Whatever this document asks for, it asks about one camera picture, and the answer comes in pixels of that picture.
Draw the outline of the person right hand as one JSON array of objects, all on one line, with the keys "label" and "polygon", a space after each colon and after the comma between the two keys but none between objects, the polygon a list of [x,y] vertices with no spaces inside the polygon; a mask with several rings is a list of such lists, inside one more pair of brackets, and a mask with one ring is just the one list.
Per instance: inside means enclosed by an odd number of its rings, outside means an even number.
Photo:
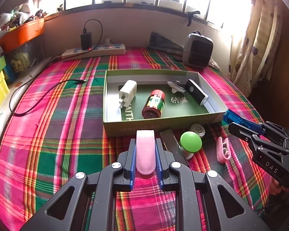
[{"label": "person right hand", "polygon": [[289,193],[289,188],[283,187],[278,181],[276,181],[274,178],[270,178],[269,182],[269,193],[272,195],[278,195],[282,191]]}]

